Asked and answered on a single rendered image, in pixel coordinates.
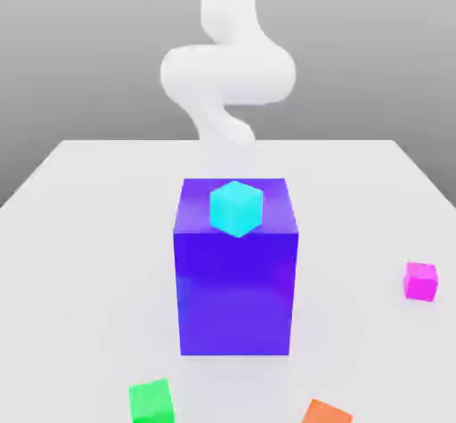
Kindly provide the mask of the small cyan cube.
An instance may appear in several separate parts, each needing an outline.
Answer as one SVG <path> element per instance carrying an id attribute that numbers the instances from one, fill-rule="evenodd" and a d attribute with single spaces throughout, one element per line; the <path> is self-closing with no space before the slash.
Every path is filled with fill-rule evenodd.
<path id="1" fill-rule="evenodd" d="M 239 181 L 231 181 L 209 194 L 210 225 L 241 238 L 263 223 L 264 192 Z"/>

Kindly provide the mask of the large purple box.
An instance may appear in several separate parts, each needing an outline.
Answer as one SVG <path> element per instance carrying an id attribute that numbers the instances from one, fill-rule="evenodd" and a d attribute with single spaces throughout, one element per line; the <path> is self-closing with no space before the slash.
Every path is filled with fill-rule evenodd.
<path id="1" fill-rule="evenodd" d="M 225 179 L 186 178 L 174 227 L 183 355 L 289 353 L 299 232 L 284 179 L 248 179 L 263 191 L 263 222 L 241 238 L 213 228 L 209 194 Z"/>

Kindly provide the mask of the small magenta cube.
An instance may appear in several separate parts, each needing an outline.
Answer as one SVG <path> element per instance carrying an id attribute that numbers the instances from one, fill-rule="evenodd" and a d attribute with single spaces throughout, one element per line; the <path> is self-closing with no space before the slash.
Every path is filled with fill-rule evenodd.
<path id="1" fill-rule="evenodd" d="M 438 274 L 434 264 L 408 262 L 403 278 L 406 298 L 433 302 L 438 288 Z"/>

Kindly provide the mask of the small green cube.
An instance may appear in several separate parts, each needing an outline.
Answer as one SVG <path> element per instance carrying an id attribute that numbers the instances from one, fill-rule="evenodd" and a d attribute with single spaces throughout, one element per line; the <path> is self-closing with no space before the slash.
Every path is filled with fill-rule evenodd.
<path id="1" fill-rule="evenodd" d="M 175 423 L 174 406 L 166 379 L 129 387 L 132 423 Z"/>

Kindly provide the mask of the small orange cube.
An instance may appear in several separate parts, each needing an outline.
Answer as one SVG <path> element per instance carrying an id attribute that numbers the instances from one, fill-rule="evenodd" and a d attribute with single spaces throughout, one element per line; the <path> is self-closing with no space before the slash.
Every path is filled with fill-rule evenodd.
<path id="1" fill-rule="evenodd" d="M 301 423 L 352 423 L 353 416 L 328 403 L 313 399 Z"/>

